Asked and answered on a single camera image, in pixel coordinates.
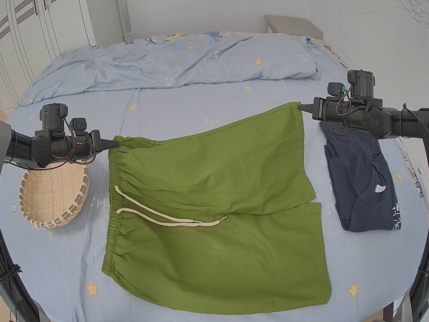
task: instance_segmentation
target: green shorts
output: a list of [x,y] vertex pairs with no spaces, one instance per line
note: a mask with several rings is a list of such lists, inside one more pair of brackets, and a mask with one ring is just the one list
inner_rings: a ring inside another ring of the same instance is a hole
[[167,141],[115,137],[102,271],[137,297],[203,314],[327,303],[297,105]]

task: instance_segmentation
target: mattress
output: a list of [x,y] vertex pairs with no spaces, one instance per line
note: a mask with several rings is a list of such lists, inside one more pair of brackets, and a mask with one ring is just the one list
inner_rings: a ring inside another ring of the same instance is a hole
[[[160,39],[146,42],[157,43]],[[131,85],[121,90],[98,89],[94,85],[90,91],[73,94],[61,92],[60,85],[52,94],[30,92],[8,123],[17,132],[33,135],[41,128],[41,107],[56,102],[67,104],[69,119],[85,117],[89,131],[100,129],[102,138],[121,135],[166,140],[211,130],[284,103],[309,104],[314,96],[327,95],[328,82],[347,83],[347,73],[324,46],[310,38],[305,42],[318,66],[318,78],[257,77],[167,88]],[[394,179],[402,228],[347,232],[335,210],[324,154],[326,138],[310,114],[304,113],[303,118],[305,171],[316,191],[314,201],[322,203],[325,254],[332,286],[327,304],[269,314],[218,316],[160,307],[123,290],[101,272],[109,219],[107,152],[99,154],[89,165],[90,191],[82,211],[71,223],[55,229],[34,228],[23,218],[18,192],[24,170],[4,166],[0,177],[0,227],[13,261],[23,270],[20,275],[30,295],[56,322],[358,322],[382,309],[412,284],[428,230],[422,201],[404,155],[395,140],[380,141]]]

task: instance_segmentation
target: orange star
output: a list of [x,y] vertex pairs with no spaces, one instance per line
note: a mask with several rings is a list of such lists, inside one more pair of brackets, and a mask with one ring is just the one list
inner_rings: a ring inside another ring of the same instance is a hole
[[92,282],[89,282],[89,284],[85,286],[85,289],[87,289],[89,296],[98,296],[97,285],[94,285]]
[[350,296],[355,298],[356,295],[359,293],[359,285],[358,284],[351,284],[350,290],[348,291],[348,293],[350,294]]

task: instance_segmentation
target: navy blue t-shirt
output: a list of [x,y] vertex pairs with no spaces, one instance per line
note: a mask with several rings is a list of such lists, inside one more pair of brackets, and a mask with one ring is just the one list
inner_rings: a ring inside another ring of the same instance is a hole
[[343,228],[400,229],[395,187],[378,140],[362,130],[335,126],[334,132],[333,124],[323,121],[320,127],[327,137],[325,155]]

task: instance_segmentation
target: bed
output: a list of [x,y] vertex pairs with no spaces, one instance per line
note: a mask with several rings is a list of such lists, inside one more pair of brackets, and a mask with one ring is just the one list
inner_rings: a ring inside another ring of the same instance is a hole
[[[332,32],[325,40],[350,69],[362,67],[364,70],[372,70],[378,80],[377,92],[385,99],[384,105],[396,108],[400,107],[398,101],[403,98],[398,97],[403,85],[409,85],[410,90],[427,86],[427,78],[422,72],[423,68],[429,67],[428,56],[420,56],[418,65],[400,79],[394,71],[406,67],[404,61],[408,52],[401,52],[401,49],[404,44],[408,44],[408,40],[407,35],[403,35],[403,30],[415,30],[425,35],[429,28],[429,23],[425,25],[424,15],[422,20],[418,21],[415,15],[409,13],[407,7],[411,8],[409,4],[404,5],[403,0],[336,0]],[[387,13],[386,10],[392,15],[389,20],[384,19],[386,22],[380,23],[380,13]],[[373,18],[360,19],[362,13]],[[355,35],[351,31],[351,25],[356,25],[359,20],[361,27],[354,27],[357,30]],[[392,37],[396,42],[391,41],[391,37],[382,37],[380,40],[381,36],[377,32],[397,35],[396,38]],[[213,32],[196,37],[210,37],[214,46],[217,46],[231,37],[265,36]],[[174,44],[190,39],[193,40],[189,35],[159,36],[122,43],[116,48],[123,51],[124,56],[134,58],[133,56],[138,54],[137,50],[133,49],[138,49],[138,46],[156,47],[159,42]],[[422,54],[428,54],[428,39],[429,37],[421,37],[420,43],[406,50],[418,48]],[[103,138],[123,135],[166,140],[226,125],[287,102],[301,101],[303,104],[310,104],[314,96],[326,96],[328,82],[347,83],[345,67],[326,46],[308,37],[299,37],[296,41],[306,47],[308,54],[317,63],[317,77],[276,80],[246,77],[246,80],[235,82],[221,80],[217,83],[179,85],[170,76],[165,76],[162,86],[142,89],[132,85],[128,87],[126,82],[110,80],[111,74],[104,71],[105,66],[97,67],[92,64],[91,69],[98,72],[97,77],[101,75],[103,78],[98,77],[98,81],[92,86],[90,83],[83,83],[86,89],[82,89],[79,86],[79,76],[72,68],[67,72],[65,67],[55,70],[51,67],[42,73],[32,86],[46,89],[29,89],[27,95],[20,100],[21,106],[16,107],[8,123],[17,132],[32,135],[35,130],[40,129],[40,108],[44,104],[57,102],[67,104],[70,118],[85,117],[89,129],[100,129]],[[368,49],[370,44],[373,45],[369,50],[373,57],[360,51],[363,48]],[[94,49],[85,48],[79,51],[82,52],[81,56],[89,56],[88,53]],[[382,64],[387,61],[388,58],[380,59],[381,54],[387,53],[393,53],[389,56],[396,58],[392,61],[390,71],[380,65],[374,66],[374,63]],[[67,60],[67,55],[60,60]],[[143,63],[149,61],[147,59],[138,61],[143,66],[150,65]],[[175,64],[178,69],[181,68],[180,65],[179,61]],[[65,81],[60,78],[65,73],[68,79],[74,80],[78,89],[68,89],[70,85],[64,84]],[[51,84],[53,77],[58,80],[57,85]],[[404,92],[406,100],[410,101],[408,106],[417,109],[419,106],[412,104],[412,95],[406,90]],[[429,106],[429,101],[423,101],[421,105]],[[90,165],[90,192],[82,211],[71,223],[55,229],[34,228],[22,217],[16,206],[19,206],[18,190],[24,170],[12,166],[3,168],[0,178],[3,201],[3,208],[0,209],[1,228],[14,262],[23,270],[21,278],[30,295],[56,322],[124,319],[165,322],[359,322],[376,313],[402,296],[410,287],[423,252],[428,224],[424,201],[416,187],[416,176],[413,178],[409,170],[412,163],[417,177],[425,180],[421,149],[417,142],[406,143],[410,140],[403,140],[406,149],[404,154],[396,140],[380,141],[395,180],[402,216],[401,230],[350,233],[342,229],[335,211],[335,198],[324,154],[326,138],[310,114],[304,114],[303,118],[305,171],[316,191],[315,201],[322,203],[325,253],[332,286],[328,304],[270,314],[202,315],[160,307],[124,291],[101,272],[109,217],[107,152],[98,155]]]

